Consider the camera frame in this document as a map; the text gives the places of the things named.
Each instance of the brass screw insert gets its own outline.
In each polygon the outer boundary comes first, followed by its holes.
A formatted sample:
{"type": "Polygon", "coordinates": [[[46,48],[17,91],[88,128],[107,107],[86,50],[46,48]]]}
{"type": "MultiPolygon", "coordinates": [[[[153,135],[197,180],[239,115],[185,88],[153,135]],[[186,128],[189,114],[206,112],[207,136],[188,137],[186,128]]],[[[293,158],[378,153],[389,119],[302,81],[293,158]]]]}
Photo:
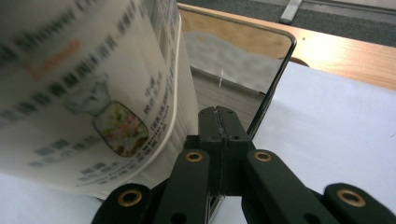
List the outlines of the brass screw insert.
{"type": "Polygon", "coordinates": [[[142,192],[138,189],[125,190],[119,196],[119,204],[124,207],[134,206],[142,200],[142,192]]]}
{"type": "Polygon", "coordinates": [[[337,196],[344,202],[355,207],[363,207],[366,201],[358,193],[350,189],[337,190],[337,196]]]}
{"type": "Polygon", "coordinates": [[[190,152],[186,155],[187,161],[201,161],[202,158],[203,156],[199,152],[190,152]]]}
{"type": "Polygon", "coordinates": [[[258,151],[254,153],[254,158],[258,161],[271,161],[272,156],[268,152],[258,151]]]}

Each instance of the white bottle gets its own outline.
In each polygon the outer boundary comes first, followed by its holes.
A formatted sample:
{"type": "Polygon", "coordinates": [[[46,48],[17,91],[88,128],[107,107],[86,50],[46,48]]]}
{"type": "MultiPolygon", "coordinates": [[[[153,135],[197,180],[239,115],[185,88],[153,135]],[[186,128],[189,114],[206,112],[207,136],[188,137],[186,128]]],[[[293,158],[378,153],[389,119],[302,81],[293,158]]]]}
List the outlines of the white bottle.
{"type": "Polygon", "coordinates": [[[198,129],[176,2],[0,7],[0,172],[99,198],[168,177],[198,129]]]}

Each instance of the wooden table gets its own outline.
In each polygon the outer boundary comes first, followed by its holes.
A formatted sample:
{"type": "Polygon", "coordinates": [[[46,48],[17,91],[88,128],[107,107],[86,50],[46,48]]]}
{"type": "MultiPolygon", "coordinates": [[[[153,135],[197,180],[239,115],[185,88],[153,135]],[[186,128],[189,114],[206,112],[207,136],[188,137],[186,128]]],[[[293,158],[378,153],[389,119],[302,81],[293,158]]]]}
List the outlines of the wooden table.
{"type": "MultiPolygon", "coordinates": [[[[294,35],[297,40],[297,47],[292,57],[306,62],[310,67],[341,77],[349,77],[390,90],[396,90],[396,48],[335,35],[326,35],[201,7],[184,4],[179,4],[179,6],[228,17],[232,20],[287,31],[294,35]]],[[[182,18],[189,16],[183,10],[180,11],[180,14],[182,18]]],[[[205,21],[201,21],[201,23],[201,25],[210,28],[210,22],[205,23],[205,21]]],[[[256,44],[256,42],[251,42],[245,48],[256,49],[256,44]]]]}

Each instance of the white surface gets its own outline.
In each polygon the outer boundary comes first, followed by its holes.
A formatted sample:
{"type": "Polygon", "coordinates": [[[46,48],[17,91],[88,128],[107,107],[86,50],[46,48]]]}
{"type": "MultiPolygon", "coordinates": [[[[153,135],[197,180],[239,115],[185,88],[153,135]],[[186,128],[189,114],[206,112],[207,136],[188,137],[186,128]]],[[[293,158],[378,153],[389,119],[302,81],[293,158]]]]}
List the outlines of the white surface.
{"type": "MultiPolygon", "coordinates": [[[[396,92],[289,63],[254,143],[311,189],[346,182],[396,213],[396,92]]],[[[89,223],[99,203],[0,175],[2,223],[89,223]]],[[[241,224],[227,198],[215,224],[241,224]]]]}
{"type": "Polygon", "coordinates": [[[88,224],[100,206],[91,196],[48,189],[0,174],[1,223],[88,224]]]}
{"type": "MultiPolygon", "coordinates": [[[[253,142],[316,192],[348,183],[396,213],[396,91],[289,63],[253,142]]],[[[246,223],[222,206],[214,224],[246,223]]]]}

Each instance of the screw hole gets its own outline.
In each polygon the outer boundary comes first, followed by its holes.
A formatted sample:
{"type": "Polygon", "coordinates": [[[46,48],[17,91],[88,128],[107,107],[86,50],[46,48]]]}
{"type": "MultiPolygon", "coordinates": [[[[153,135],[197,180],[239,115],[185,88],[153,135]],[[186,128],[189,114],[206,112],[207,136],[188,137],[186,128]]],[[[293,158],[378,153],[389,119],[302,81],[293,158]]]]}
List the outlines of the screw hole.
{"type": "Polygon", "coordinates": [[[254,154],[254,157],[258,161],[271,161],[272,156],[268,152],[258,151],[254,154]]]}
{"type": "Polygon", "coordinates": [[[172,224],[183,224],[186,223],[187,218],[184,214],[176,213],[171,217],[172,224]]]}
{"type": "Polygon", "coordinates": [[[188,161],[200,161],[203,158],[202,154],[199,152],[190,152],[186,155],[188,161]]]}
{"type": "Polygon", "coordinates": [[[320,219],[317,216],[310,214],[310,213],[305,214],[304,219],[309,224],[320,224],[320,219]]]}
{"type": "Polygon", "coordinates": [[[124,207],[129,207],[133,206],[142,200],[142,192],[138,189],[129,189],[125,190],[122,194],[119,196],[119,205],[124,206],[124,207]]]}
{"type": "Polygon", "coordinates": [[[219,138],[217,136],[210,136],[209,141],[218,141],[219,138]]]}
{"type": "Polygon", "coordinates": [[[366,201],[356,192],[349,189],[339,189],[337,191],[338,197],[349,205],[355,207],[363,207],[366,205],[366,201]]]}

